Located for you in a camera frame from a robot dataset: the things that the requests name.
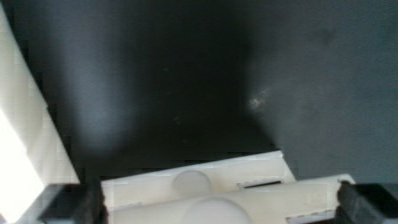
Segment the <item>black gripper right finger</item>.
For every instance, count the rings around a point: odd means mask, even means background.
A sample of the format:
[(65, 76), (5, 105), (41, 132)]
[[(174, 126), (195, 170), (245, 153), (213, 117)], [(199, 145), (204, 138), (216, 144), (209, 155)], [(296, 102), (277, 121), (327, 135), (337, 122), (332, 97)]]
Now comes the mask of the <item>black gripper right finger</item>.
[(398, 224), (398, 198), (380, 184), (341, 183), (336, 224)]

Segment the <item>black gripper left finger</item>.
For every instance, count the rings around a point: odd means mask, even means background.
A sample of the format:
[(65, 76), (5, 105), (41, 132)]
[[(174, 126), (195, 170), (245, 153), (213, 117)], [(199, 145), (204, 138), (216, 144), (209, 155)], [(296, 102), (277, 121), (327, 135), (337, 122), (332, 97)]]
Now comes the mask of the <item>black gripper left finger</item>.
[(42, 224), (108, 224), (105, 195), (97, 184), (67, 184), (39, 214)]

